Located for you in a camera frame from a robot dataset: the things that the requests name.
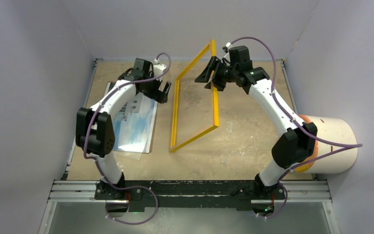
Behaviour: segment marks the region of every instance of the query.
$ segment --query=wooden table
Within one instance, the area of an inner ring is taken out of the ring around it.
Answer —
[[[194,83],[207,61],[200,61],[181,81],[177,139],[183,140],[211,123],[210,91],[202,83]],[[101,61],[98,63],[87,107],[103,96],[109,81],[115,81],[133,62]],[[164,80],[174,82],[188,62],[174,62]],[[257,62],[269,75],[271,62]],[[277,63],[277,91],[291,106],[286,81]],[[272,159],[271,148],[278,139],[266,113],[249,95],[235,84],[227,84],[219,92],[220,126],[211,133],[175,153],[169,153],[171,114],[174,90],[168,103],[159,104],[155,121],[152,151],[140,160],[134,153],[114,152],[126,179],[131,180],[225,180],[254,179]],[[68,180],[99,180],[95,164],[83,158],[76,147]],[[310,174],[289,174],[287,179],[312,179]]]

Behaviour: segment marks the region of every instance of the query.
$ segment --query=wooden tabletop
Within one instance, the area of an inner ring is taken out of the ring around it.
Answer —
[[[211,93],[194,79],[207,62],[200,61],[181,81],[177,140],[183,141],[212,122]],[[188,62],[173,62],[164,80],[174,82]],[[271,62],[256,62],[272,76]],[[98,63],[87,107],[104,96],[109,81],[115,81],[133,62],[101,61]],[[281,65],[277,62],[276,89],[291,106],[291,99]],[[272,159],[271,148],[278,140],[276,130],[260,105],[235,84],[219,92],[220,126],[175,153],[169,153],[174,89],[168,103],[159,104],[153,134],[152,151],[114,152],[118,166],[131,180],[225,180],[254,179]],[[68,180],[99,180],[95,164],[83,158],[76,147]],[[311,174],[289,174],[287,179],[312,179]]]

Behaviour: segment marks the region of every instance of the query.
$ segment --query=plywood surface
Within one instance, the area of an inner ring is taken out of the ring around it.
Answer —
[[[187,139],[211,123],[210,91],[204,84],[194,83],[206,66],[200,61],[182,79],[179,104],[177,142]],[[87,107],[104,95],[107,83],[114,81],[132,62],[100,62],[96,69]],[[174,82],[188,62],[174,62],[164,80]],[[271,62],[258,62],[269,75]],[[291,105],[289,92],[277,63],[276,89]],[[133,153],[115,152],[115,159],[126,179],[131,180],[224,180],[254,179],[271,160],[271,148],[278,139],[266,113],[250,96],[235,84],[227,84],[219,92],[220,127],[175,153],[169,153],[171,114],[174,90],[168,103],[159,104],[153,135],[152,152],[140,160],[131,159]],[[79,147],[74,150],[68,180],[98,180],[100,175],[90,160],[83,158]],[[309,174],[290,174],[287,179],[311,179]]]

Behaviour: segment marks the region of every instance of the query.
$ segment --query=white wall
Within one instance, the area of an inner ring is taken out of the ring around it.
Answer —
[[[374,233],[374,0],[320,1],[287,72],[301,113],[344,119],[363,143],[328,181],[341,232]]]
[[[97,58],[193,58],[210,39],[221,48],[255,36],[285,58],[319,0],[64,0]],[[270,59],[249,43],[255,59]]]
[[[92,57],[60,0],[0,0],[0,234],[37,233]]]

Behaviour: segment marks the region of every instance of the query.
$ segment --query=cable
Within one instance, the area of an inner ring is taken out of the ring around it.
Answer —
[[[107,217],[112,219],[113,221],[116,221],[116,222],[119,222],[119,223],[123,223],[123,224],[128,224],[128,225],[139,225],[139,224],[143,224],[143,223],[146,223],[148,221],[150,221],[154,216],[155,214],[157,213],[158,211],[158,199],[157,199],[157,196],[155,195],[155,193],[147,188],[147,187],[144,187],[144,186],[130,186],[130,187],[125,187],[125,188],[118,188],[116,187],[115,185],[112,184],[112,182],[105,176],[104,172],[102,171],[99,163],[98,163],[98,160],[96,157],[93,157],[93,156],[88,156],[87,155],[87,149],[88,149],[88,139],[89,139],[89,136],[90,136],[90,132],[91,132],[91,127],[92,125],[94,124],[94,121],[95,121],[95,117],[96,115],[99,113],[99,111],[101,110],[102,106],[116,93],[118,92],[118,90],[120,90],[122,87],[124,86],[127,86],[127,85],[130,85],[130,84],[137,84],[137,83],[145,83],[145,82],[150,82],[150,81],[154,81],[156,79],[159,79],[161,78],[162,76],[164,76],[169,70],[170,70],[170,67],[171,67],[171,57],[170,55],[168,55],[167,53],[160,53],[159,55],[157,55],[156,59],[158,59],[161,55],[165,55],[167,56],[168,58],[168,67],[164,70],[164,72],[161,74],[161,75],[158,75],[156,77],[153,77],[153,78],[149,78],[149,79],[144,79],[144,80],[135,80],[135,81],[131,81],[131,82],[127,82],[127,83],[124,83],[124,84],[121,84],[119,85],[117,88],[115,88],[114,90],[112,90],[111,92],[109,92],[105,97],[104,99],[100,102],[100,105],[97,107],[97,109],[94,111],[94,114],[93,116],[91,117],[90,119],[90,123],[88,125],[88,129],[87,129],[87,133],[85,135],[85,141],[84,141],[84,148],[83,148],[83,151],[84,151],[84,158],[85,159],[93,159],[95,161],[95,165],[99,171],[99,173],[101,174],[101,178],[103,178],[112,188],[116,189],[116,190],[128,190],[128,189],[134,189],[134,188],[141,188],[141,189],[145,189],[147,191],[149,191],[153,197],[154,197],[154,200],[155,200],[155,208],[154,208],[154,211],[152,213],[152,215],[147,218],[146,220],[144,221],[141,221],[141,222],[136,222],[136,223],[131,223],[131,222],[126,222],[126,221],[123,221],[123,220],[120,220],[120,219],[116,219],[112,216],[110,216],[108,213],[107,213]]]
[[[273,55],[273,52],[272,50],[269,48],[269,46],[266,45],[266,43],[264,43],[263,41],[261,41],[260,39],[258,38],[255,38],[255,37],[242,37],[242,38],[237,38],[235,40],[233,40],[231,42],[231,44],[234,44],[235,42],[238,42],[240,40],[243,40],[243,39],[252,39],[252,40],[255,40],[255,41],[258,41],[260,42],[268,51],[269,51],[269,54],[270,56],[272,57],[272,61],[273,61],[273,78],[272,78],[272,85],[270,87],[270,89],[272,90],[272,97],[273,97],[273,100],[275,101],[275,103],[277,104],[277,106],[279,106],[279,108],[285,113],[285,115],[287,117],[289,117],[289,119],[304,133],[306,134],[308,137],[314,139],[314,140],[317,140],[317,141],[320,141],[320,142],[323,142],[325,144],[329,144],[329,145],[334,145],[334,146],[338,146],[338,147],[342,147],[341,149],[338,149],[338,150],[335,150],[335,151],[332,151],[332,152],[329,152],[327,154],[324,154],[322,156],[319,156],[317,158],[313,158],[311,160],[308,160],[308,161],[305,161],[305,162],[302,162],[302,163],[299,163],[299,164],[296,164],[296,165],[293,165],[291,166],[288,170],[286,170],[282,175],[281,177],[278,179],[278,183],[282,186],[282,188],[284,189],[285,191],[285,198],[284,198],[284,202],[282,204],[282,206],[276,211],[274,212],[272,215],[270,216],[264,216],[264,218],[271,218],[271,217],[274,217],[276,216],[278,213],[280,213],[282,211],[282,209],[284,208],[286,202],[287,202],[287,190],[285,189],[285,187],[280,183],[280,181],[290,172],[290,171],[293,171],[295,168],[297,167],[300,167],[302,165],[305,165],[305,164],[308,164],[308,163],[311,163],[311,162],[314,162],[316,160],[319,160],[319,159],[322,159],[324,157],[327,157],[327,156],[330,156],[330,155],[334,155],[336,153],[339,153],[339,152],[342,152],[342,151],[345,151],[345,150],[349,150],[349,149],[353,149],[353,148],[359,148],[359,147],[362,147],[363,145],[362,144],[342,144],[342,143],[336,143],[336,142],[332,142],[332,141],[328,141],[328,140],[324,140],[324,139],[321,139],[315,135],[312,135],[310,134],[309,132],[307,132],[297,121],[294,121],[292,115],[286,111],[286,109],[279,103],[279,101],[277,100],[276,98],[276,92],[275,92],[275,83],[276,83],[276,59],[275,59],[275,56]]]

